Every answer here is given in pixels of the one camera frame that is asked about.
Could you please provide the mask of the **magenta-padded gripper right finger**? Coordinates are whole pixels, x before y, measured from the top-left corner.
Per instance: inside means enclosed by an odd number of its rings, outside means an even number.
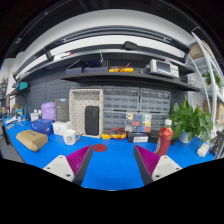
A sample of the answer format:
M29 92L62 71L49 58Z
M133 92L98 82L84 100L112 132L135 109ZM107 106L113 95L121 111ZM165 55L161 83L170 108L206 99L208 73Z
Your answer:
M181 170L169 156L159 157L139 145L134 146L133 154L145 185Z

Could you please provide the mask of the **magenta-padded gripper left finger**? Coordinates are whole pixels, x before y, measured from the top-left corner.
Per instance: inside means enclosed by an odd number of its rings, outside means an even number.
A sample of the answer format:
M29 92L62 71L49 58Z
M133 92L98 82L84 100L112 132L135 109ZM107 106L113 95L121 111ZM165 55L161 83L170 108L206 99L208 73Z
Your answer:
M44 170L67 181L81 185L92 155L92 146L88 145L68 156L57 156L44 167Z

